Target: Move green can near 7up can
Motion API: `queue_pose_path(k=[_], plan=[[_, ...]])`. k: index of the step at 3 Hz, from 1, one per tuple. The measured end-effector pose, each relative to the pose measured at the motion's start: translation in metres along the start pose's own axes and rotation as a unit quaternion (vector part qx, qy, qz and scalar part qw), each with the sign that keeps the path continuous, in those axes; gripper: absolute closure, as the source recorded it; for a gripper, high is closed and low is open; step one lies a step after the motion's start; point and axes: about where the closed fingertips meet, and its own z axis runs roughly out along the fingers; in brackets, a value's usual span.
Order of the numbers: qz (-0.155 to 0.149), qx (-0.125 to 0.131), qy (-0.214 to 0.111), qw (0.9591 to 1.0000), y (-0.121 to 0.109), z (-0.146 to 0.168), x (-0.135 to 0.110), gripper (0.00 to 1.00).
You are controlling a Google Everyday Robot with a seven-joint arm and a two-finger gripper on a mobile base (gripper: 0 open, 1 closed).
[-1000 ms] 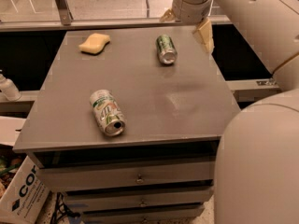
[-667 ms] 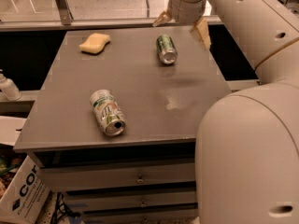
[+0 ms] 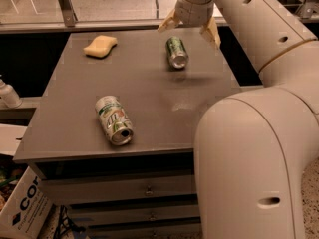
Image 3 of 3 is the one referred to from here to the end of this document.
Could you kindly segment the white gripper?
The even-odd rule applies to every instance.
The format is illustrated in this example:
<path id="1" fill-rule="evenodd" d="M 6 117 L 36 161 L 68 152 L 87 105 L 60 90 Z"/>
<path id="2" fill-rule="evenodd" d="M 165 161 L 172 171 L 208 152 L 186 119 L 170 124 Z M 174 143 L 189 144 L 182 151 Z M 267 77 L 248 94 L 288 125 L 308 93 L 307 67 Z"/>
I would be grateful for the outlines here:
<path id="1" fill-rule="evenodd" d="M 187 26 L 201 26 L 200 35 L 211 46 L 220 48 L 221 39 L 218 33 L 216 21 L 212 16 L 212 0 L 177 0 L 165 19 L 159 24 L 158 32 L 176 28 L 181 22 Z"/>

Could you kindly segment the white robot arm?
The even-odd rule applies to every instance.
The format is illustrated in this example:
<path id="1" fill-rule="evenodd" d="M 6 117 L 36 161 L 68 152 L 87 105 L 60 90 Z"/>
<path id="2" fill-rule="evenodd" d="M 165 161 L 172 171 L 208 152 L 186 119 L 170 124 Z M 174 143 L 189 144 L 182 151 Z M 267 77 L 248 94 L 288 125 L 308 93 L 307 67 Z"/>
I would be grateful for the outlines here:
<path id="1" fill-rule="evenodd" d="M 159 25 L 220 43 L 220 10 L 262 88 L 202 116 L 194 171 L 203 239 L 305 239 L 302 174 L 319 152 L 316 36 L 277 0 L 177 0 Z"/>

